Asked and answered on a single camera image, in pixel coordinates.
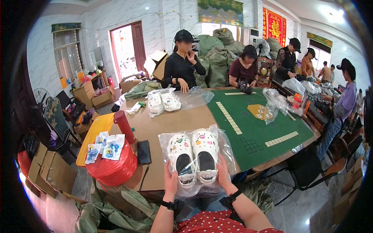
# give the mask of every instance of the white shoe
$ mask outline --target white shoe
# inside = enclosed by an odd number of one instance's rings
[[[193,131],[193,152],[196,157],[196,169],[200,183],[213,186],[218,170],[219,146],[214,134],[205,129]]]
[[[154,115],[161,114],[164,111],[159,90],[151,91],[148,93],[148,108],[149,111]]]
[[[161,90],[160,91],[162,102],[164,109],[166,111],[175,111],[180,109],[181,103],[178,99],[176,99],[174,93],[169,89]]]
[[[177,171],[178,185],[183,189],[190,189],[195,185],[197,180],[197,171],[193,162],[193,149],[190,138],[185,138],[181,133],[175,134],[167,146],[168,158],[172,171]],[[198,193],[199,188],[195,191],[181,191],[183,196],[194,196]]]

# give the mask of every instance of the red polka dot shirt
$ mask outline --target red polka dot shirt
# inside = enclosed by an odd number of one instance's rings
[[[267,228],[261,231],[246,229],[242,223],[230,219],[232,211],[201,211],[191,219],[178,223],[174,233],[283,233],[274,228]]]

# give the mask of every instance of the red double happiness banner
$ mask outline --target red double happiness banner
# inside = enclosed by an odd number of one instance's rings
[[[263,7],[263,39],[274,38],[285,47],[286,19]]]

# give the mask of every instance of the red shirt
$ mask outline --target red shirt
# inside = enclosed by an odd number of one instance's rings
[[[247,82],[250,84],[254,81],[254,76],[258,75],[258,63],[254,62],[248,69],[246,69],[238,58],[234,60],[229,68],[229,75],[237,78],[236,82],[238,82],[240,78],[246,78]]]
[[[274,228],[267,228],[261,231],[246,229],[242,223],[230,219],[232,211],[201,211],[191,219],[177,223],[178,228],[174,233],[283,233]]]

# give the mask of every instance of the smartphone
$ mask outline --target smartphone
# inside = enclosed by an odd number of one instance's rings
[[[149,141],[141,141],[137,143],[137,164],[151,164]]]

